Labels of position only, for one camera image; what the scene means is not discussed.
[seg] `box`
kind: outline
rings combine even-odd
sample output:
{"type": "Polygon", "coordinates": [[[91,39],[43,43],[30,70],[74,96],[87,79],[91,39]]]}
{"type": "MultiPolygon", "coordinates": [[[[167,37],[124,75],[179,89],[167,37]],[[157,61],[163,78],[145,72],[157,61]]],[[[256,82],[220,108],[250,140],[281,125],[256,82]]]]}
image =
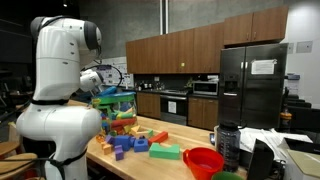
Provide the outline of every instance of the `box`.
{"type": "Polygon", "coordinates": [[[288,150],[284,180],[319,180],[320,155],[288,150]]]}
{"type": "Polygon", "coordinates": [[[101,112],[101,128],[112,136],[129,134],[137,125],[135,92],[121,92],[92,98],[92,107],[101,112]]]}

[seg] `microwave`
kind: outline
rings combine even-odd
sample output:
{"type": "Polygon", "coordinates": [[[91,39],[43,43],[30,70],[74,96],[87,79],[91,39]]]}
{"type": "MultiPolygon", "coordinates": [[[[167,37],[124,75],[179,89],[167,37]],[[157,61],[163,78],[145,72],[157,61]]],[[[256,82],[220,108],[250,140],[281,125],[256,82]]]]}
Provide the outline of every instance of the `microwave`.
{"type": "Polygon", "coordinates": [[[218,95],[219,81],[193,81],[193,93],[202,95],[218,95]]]}

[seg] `lower cabinet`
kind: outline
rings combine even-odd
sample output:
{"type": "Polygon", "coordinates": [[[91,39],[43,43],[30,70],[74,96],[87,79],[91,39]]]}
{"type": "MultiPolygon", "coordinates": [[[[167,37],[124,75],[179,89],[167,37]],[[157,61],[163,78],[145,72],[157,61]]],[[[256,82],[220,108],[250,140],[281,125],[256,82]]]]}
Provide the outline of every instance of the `lower cabinet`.
{"type": "Polygon", "coordinates": [[[189,98],[188,125],[214,130],[218,124],[218,100],[189,98]]]}
{"type": "Polygon", "coordinates": [[[137,93],[138,114],[160,119],[160,95],[152,93],[137,93]]]}

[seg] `white robot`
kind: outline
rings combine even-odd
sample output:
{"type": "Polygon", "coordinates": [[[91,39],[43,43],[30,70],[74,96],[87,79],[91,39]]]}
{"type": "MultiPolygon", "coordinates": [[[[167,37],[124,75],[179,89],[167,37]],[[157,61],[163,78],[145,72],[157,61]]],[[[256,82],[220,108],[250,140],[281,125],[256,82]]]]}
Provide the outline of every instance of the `white robot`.
{"type": "Polygon", "coordinates": [[[100,131],[100,113],[67,102],[79,88],[88,91],[103,81],[91,70],[80,74],[80,68],[100,52],[100,30],[92,22],[57,16],[35,18],[31,31],[38,37],[36,89],[30,106],[17,120],[17,130],[36,141],[55,142],[53,161],[45,164],[48,180],[88,179],[85,152],[100,131]]]}

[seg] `refrigerator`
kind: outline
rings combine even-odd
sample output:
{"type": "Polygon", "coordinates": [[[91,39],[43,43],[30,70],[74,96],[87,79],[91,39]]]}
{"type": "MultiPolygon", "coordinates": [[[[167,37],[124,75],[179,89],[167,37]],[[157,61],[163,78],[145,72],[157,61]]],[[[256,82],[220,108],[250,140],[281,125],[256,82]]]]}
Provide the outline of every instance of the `refrigerator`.
{"type": "Polygon", "coordinates": [[[218,121],[269,129],[280,125],[288,44],[221,50],[218,121]]]}

